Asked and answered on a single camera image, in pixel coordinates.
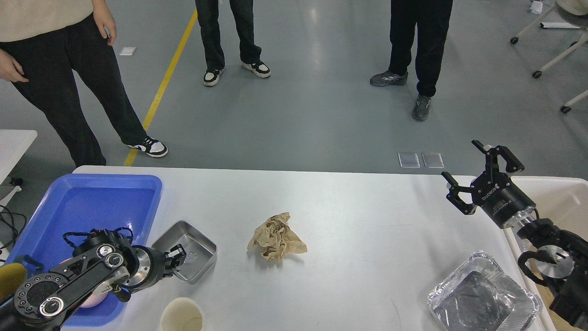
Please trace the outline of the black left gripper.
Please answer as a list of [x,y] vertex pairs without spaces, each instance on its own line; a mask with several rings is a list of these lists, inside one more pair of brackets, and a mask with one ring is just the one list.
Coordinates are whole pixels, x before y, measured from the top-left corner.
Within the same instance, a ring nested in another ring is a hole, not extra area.
[[130,293],[142,291],[164,277],[175,276],[184,278],[182,268],[187,256],[183,245],[177,244],[167,252],[161,252],[151,247],[133,245],[132,251],[138,258],[138,268],[124,283],[122,288]]

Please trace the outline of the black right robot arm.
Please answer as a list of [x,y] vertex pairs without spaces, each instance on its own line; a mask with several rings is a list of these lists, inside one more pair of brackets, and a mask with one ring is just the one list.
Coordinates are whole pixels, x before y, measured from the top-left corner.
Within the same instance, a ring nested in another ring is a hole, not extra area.
[[588,327],[588,244],[579,235],[541,218],[536,203],[512,181],[523,163],[504,145],[472,144],[485,156],[485,169],[468,186],[460,186],[449,172],[447,199],[465,215],[477,207],[501,229],[513,228],[517,237],[535,248],[517,259],[523,274],[553,295],[549,308],[572,327]]

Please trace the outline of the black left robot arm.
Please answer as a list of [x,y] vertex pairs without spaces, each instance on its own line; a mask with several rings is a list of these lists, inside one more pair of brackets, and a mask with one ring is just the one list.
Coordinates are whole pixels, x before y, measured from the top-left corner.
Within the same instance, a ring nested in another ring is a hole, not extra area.
[[73,247],[72,258],[24,280],[1,304],[3,331],[58,331],[95,293],[111,293],[127,302],[135,292],[174,276],[186,251],[133,245],[127,228],[93,229]]

